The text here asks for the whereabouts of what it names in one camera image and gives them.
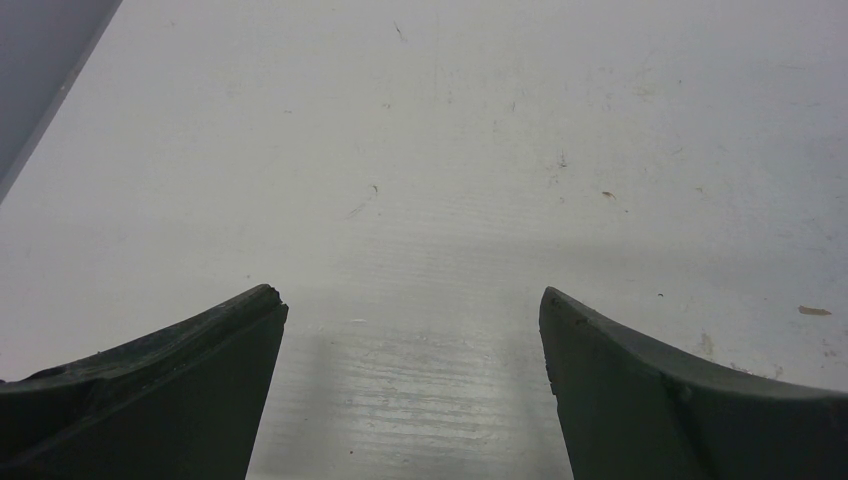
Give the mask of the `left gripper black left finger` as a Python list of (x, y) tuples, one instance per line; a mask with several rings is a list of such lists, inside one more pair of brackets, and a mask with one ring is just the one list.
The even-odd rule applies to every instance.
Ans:
[(262, 284), (1, 385), (5, 479), (243, 479), (288, 308)]

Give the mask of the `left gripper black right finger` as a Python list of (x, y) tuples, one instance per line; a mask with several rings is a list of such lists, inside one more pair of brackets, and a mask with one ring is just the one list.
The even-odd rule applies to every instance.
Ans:
[(550, 287), (539, 328), (577, 479), (843, 479), (847, 396), (743, 373)]

